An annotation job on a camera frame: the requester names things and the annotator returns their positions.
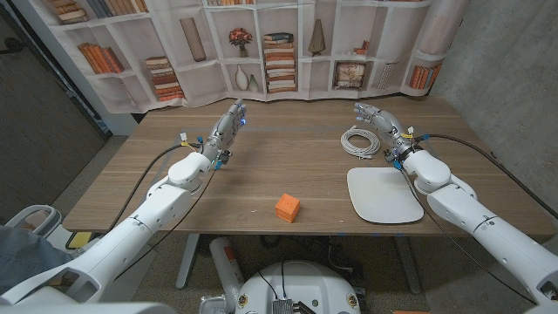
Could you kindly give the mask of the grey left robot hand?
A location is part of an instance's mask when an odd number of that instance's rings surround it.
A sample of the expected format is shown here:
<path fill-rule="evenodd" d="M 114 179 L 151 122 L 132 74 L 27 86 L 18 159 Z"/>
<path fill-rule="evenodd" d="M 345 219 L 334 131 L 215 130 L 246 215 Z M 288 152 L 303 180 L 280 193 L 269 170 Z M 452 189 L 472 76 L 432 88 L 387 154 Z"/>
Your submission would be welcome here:
<path fill-rule="evenodd" d="M 217 161 L 219 155 L 232 146 L 238 131 L 246 124 L 245 115 L 246 106 L 242 99 L 237 99 L 214 124 L 204 142 L 202 154 L 211 162 Z"/>

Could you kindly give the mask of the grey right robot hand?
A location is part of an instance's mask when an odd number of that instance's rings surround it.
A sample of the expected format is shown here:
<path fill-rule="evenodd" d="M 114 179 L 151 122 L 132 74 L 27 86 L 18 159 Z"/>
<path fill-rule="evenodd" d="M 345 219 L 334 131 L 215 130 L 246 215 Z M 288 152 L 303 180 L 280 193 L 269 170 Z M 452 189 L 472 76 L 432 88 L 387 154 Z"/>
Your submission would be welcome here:
<path fill-rule="evenodd" d="M 384 154 L 388 162 L 396 160 L 402 163 L 414 152 L 412 136 L 391 113 L 364 103 L 356 103 L 354 112 L 357 114 L 357 120 L 371 124 L 380 139 L 390 147 Z"/>

